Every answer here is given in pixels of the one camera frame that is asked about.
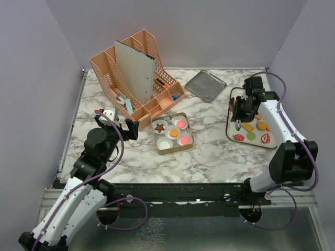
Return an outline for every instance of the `cable clip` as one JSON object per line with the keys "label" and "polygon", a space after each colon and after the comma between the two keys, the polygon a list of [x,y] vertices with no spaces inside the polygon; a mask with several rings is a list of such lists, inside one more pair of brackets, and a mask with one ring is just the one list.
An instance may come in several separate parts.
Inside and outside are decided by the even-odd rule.
{"label": "cable clip", "polygon": [[294,135],[297,135],[298,131],[294,130],[294,132],[291,134],[292,137],[294,137]]}

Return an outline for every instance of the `pink circle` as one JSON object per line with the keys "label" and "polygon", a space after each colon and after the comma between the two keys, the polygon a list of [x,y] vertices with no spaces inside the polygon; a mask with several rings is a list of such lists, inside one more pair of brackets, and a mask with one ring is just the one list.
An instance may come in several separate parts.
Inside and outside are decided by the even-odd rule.
{"label": "pink circle", "polygon": [[190,140],[189,140],[189,137],[187,136],[183,136],[180,138],[180,143],[183,144],[183,145],[187,145],[189,144]]}
{"label": "pink circle", "polygon": [[186,126],[186,123],[185,123],[184,120],[179,120],[179,121],[177,122],[177,126],[178,126],[179,128],[184,128],[184,126]]}

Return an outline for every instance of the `red strawberry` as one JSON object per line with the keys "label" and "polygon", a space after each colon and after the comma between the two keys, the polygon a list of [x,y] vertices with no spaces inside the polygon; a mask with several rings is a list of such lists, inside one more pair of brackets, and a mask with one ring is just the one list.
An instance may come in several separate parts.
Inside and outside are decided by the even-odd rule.
{"label": "red strawberry", "polygon": [[270,143],[270,135],[268,133],[261,136],[261,142],[263,144],[269,144]]}
{"label": "red strawberry", "polygon": [[240,134],[233,135],[232,137],[237,141],[243,141],[244,140],[244,136],[240,135]]}

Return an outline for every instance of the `small bottle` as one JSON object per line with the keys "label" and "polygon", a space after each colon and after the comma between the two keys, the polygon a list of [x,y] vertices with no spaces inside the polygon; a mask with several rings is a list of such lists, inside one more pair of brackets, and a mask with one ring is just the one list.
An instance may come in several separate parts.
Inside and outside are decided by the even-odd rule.
{"label": "small bottle", "polygon": [[180,93],[175,93],[174,95],[172,95],[173,101],[175,101],[176,99],[178,99],[180,96],[181,96]]}

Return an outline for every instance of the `blue object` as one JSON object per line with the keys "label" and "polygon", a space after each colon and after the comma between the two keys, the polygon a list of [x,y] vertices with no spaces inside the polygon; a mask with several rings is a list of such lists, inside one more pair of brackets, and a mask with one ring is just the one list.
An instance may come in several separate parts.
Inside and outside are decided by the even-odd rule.
{"label": "blue object", "polygon": [[175,93],[174,95],[172,95],[173,101],[175,101],[176,99],[178,99],[180,96],[181,96],[180,93]]}
{"label": "blue object", "polygon": [[130,99],[129,99],[129,98],[126,98],[125,102],[126,102],[127,111],[128,111],[130,114],[132,114],[132,113],[133,113],[133,110],[132,110],[132,106],[131,106]]}

